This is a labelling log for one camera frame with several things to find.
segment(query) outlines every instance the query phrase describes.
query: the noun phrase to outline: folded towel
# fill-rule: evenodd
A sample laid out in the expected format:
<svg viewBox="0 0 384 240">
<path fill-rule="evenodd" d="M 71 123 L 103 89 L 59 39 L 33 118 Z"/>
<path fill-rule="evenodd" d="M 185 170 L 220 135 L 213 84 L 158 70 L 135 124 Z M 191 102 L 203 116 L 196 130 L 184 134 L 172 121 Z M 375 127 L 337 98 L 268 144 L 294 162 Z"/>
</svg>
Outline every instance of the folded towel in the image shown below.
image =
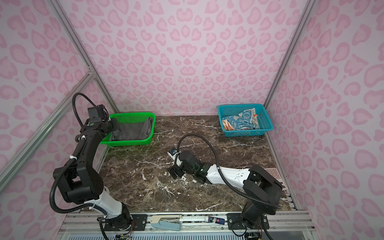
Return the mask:
<svg viewBox="0 0 384 240">
<path fill-rule="evenodd" d="M 225 130 L 260 129 L 255 108 L 222 119 Z"/>
<path fill-rule="evenodd" d="M 152 132 L 153 118 L 144 122 L 119 123 L 119 129 L 112 132 L 111 141 L 143 140 Z"/>
</svg>

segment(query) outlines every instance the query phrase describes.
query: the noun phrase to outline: gray cloth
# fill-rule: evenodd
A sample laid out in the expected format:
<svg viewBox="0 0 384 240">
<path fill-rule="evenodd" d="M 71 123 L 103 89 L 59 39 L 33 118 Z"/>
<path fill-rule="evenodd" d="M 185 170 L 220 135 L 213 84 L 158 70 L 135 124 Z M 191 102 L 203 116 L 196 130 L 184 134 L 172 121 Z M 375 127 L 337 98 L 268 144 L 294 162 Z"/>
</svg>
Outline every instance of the gray cloth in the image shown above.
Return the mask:
<svg viewBox="0 0 384 240">
<path fill-rule="evenodd" d="M 120 130 L 112 132 L 111 141 L 143 140 L 152 132 L 153 118 L 147 118 L 144 122 L 119 123 Z"/>
</svg>

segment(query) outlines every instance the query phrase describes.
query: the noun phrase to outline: pink leopard print wallpaper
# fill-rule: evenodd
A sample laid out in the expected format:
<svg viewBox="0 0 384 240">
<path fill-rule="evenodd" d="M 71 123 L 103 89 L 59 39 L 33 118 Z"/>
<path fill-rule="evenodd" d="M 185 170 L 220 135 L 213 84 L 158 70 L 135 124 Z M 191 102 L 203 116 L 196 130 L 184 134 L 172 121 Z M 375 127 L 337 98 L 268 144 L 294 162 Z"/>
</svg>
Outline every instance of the pink leopard print wallpaper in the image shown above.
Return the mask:
<svg viewBox="0 0 384 240">
<path fill-rule="evenodd" d="M 264 103 L 306 0 L 62 0 L 120 111 Z"/>
<path fill-rule="evenodd" d="M 110 112 L 112 111 L 94 82 L 89 84 L 84 93 L 95 104 L 104 104 Z M 87 108 L 90 106 L 90 103 L 80 96 L 76 100 L 76 107 L 83 122 L 88 118 Z M 79 123 L 71 108 L 0 195 L 0 239 L 55 239 L 65 214 L 55 213 L 49 205 L 52 173 L 55 168 L 62 167 L 73 153 L 76 146 L 74 138 L 79 130 Z M 100 162 L 105 149 L 105 145 L 99 145 L 94 167 Z M 59 207 L 70 207 L 58 190 L 56 196 Z"/>
<path fill-rule="evenodd" d="M 268 111 L 323 240 L 384 239 L 384 1 L 321 0 Z"/>
<path fill-rule="evenodd" d="M 0 3 L 0 172 L 85 74 L 44 0 Z"/>
</svg>

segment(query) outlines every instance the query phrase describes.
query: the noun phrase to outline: marble surface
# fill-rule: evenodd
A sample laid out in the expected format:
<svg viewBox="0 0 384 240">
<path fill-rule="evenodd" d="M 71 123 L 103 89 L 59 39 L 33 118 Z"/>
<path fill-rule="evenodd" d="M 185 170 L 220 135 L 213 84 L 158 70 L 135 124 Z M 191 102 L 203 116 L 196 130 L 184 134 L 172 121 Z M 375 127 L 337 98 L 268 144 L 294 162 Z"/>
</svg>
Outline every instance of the marble surface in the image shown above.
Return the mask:
<svg viewBox="0 0 384 240">
<path fill-rule="evenodd" d="M 241 211 L 245 199 L 226 185 L 201 185 L 187 174 L 174 180 L 166 171 L 173 164 L 167 151 L 187 133 L 208 139 L 223 167 L 275 167 L 264 136 L 225 137 L 218 116 L 159 116 L 149 145 L 110 148 L 100 171 L 110 195 L 132 212 Z M 181 149 L 193 152 L 202 162 L 215 162 L 208 145 L 198 137 L 185 138 Z M 284 201 L 280 205 L 290 210 Z"/>
</svg>

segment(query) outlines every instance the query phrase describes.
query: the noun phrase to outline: blue patterned cloth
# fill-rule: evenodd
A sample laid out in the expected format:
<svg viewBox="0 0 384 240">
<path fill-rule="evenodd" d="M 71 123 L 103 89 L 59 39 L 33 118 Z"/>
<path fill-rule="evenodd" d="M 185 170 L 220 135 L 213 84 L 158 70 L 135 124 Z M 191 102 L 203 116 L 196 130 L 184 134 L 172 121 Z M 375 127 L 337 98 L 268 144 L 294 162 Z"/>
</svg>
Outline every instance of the blue patterned cloth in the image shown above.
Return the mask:
<svg viewBox="0 0 384 240">
<path fill-rule="evenodd" d="M 254 116 L 254 111 L 255 109 L 250 109 L 239 113 L 237 116 L 232 115 L 223 117 L 223 122 L 227 121 L 227 123 L 229 123 L 234 130 L 259 129 L 260 127 L 257 123 L 257 115 Z"/>
</svg>

